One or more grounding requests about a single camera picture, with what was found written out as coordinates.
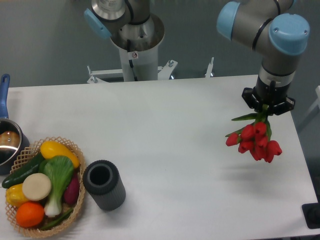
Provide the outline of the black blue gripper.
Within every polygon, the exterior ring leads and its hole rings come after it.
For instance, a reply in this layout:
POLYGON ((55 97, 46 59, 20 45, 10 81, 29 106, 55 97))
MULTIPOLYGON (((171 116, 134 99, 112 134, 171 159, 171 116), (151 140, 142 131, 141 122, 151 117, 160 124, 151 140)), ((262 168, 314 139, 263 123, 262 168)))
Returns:
POLYGON ((282 115, 292 111, 295 107, 296 100, 288 97, 288 89, 290 84, 285 86, 277 86, 275 81, 264 83, 258 76, 254 88, 245 87, 241 97, 250 109, 260 113, 263 105, 268 105, 269 115, 282 115))

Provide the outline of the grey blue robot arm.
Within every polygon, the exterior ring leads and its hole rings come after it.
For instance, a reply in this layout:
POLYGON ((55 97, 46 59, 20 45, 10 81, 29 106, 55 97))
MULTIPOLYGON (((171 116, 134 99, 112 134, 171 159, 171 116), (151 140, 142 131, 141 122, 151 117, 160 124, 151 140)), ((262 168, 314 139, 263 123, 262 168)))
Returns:
MULTIPOLYGON (((220 11, 217 31, 262 55, 261 68, 253 88, 242 98, 256 112, 281 115, 295 107, 287 95, 310 34, 308 22, 289 14, 292 0, 250 0, 228 2, 220 11)), ((158 47, 165 29, 150 11, 147 0, 93 0, 84 11, 93 32, 110 39, 118 48, 126 82, 167 79, 168 68, 158 68, 158 47)))

